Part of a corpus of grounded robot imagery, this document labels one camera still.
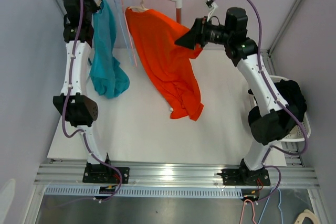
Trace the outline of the light blue wire hanger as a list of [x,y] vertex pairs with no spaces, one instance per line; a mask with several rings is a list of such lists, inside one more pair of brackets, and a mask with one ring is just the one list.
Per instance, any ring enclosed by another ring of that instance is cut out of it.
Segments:
[[131,53],[130,53],[130,49],[128,48],[129,38],[128,38],[128,33],[127,33],[127,29],[126,29],[125,22],[124,22],[124,16],[123,16],[123,13],[122,13],[121,2],[120,2],[120,0],[113,0],[113,1],[114,1],[116,11],[117,11],[117,16],[118,16],[123,40],[124,40],[126,49],[128,50],[130,62],[131,62],[131,65],[132,65],[132,56],[131,56]]

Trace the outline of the pink wire hanger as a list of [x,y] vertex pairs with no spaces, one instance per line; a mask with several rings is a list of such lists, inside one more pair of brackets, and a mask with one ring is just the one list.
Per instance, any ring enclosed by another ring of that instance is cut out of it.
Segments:
[[137,63],[137,59],[136,59],[136,54],[135,54],[135,49],[134,49],[134,45],[133,45],[133,41],[132,41],[132,36],[131,36],[130,30],[129,30],[129,26],[128,26],[126,15],[125,15],[124,2],[123,2],[123,0],[120,0],[120,2],[121,2],[122,13],[123,13],[123,16],[124,16],[124,22],[125,22],[125,26],[126,26],[127,33],[128,33],[128,38],[129,38],[128,48],[130,49],[130,53],[131,53],[131,56],[132,56],[132,65],[137,67],[138,63]]

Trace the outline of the orange t shirt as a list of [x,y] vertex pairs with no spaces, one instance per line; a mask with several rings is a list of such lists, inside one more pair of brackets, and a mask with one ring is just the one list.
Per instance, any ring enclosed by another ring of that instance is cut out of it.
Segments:
[[202,49],[175,44],[189,29],[154,9],[136,12],[128,7],[125,17],[146,74],[173,110],[170,118],[197,121],[204,106],[191,60]]

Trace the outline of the teal t shirt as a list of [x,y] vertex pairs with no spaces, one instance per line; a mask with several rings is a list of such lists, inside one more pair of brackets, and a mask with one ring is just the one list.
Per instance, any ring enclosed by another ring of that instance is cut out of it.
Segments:
[[100,0],[99,7],[93,15],[95,52],[90,78],[98,95],[113,99],[129,88],[130,80],[113,56],[117,28],[112,10],[106,0]]

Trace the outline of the black t shirt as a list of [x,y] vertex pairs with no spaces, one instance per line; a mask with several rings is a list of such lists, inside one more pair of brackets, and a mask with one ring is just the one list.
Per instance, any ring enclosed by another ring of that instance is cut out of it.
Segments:
[[[274,86],[282,96],[281,103],[297,118],[301,123],[307,111],[307,103],[297,82],[289,79],[272,76]],[[291,134],[297,123],[283,109],[272,110],[262,116],[257,100],[255,106],[249,111],[248,124],[253,137],[261,141],[282,140]]]

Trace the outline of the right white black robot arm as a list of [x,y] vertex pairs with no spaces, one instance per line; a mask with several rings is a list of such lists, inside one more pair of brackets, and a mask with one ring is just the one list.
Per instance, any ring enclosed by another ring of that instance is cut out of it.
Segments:
[[252,184],[264,170],[270,147],[282,140],[295,126],[295,105],[289,105],[272,82],[254,40],[247,37],[246,11],[231,7],[226,12],[224,24],[214,25],[208,17],[197,18],[192,28],[178,38],[175,44],[188,49],[207,43],[223,45],[225,53],[247,81],[259,108],[260,117],[250,122],[255,141],[241,160],[239,179]]

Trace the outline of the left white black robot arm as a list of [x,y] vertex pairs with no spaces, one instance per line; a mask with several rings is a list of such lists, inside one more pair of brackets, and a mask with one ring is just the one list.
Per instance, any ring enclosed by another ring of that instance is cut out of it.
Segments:
[[102,183],[112,179],[108,153],[99,145],[95,125],[98,118],[97,103],[87,96],[86,80],[88,59],[92,50],[94,29],[92,15],[99,10],[95,0],[63,0],[63,37],[66,46],[66,73],[60,95],[53,104],[61,114],[61,127],[65,137],[79,135],[87,154],[87,173],[94,173]]

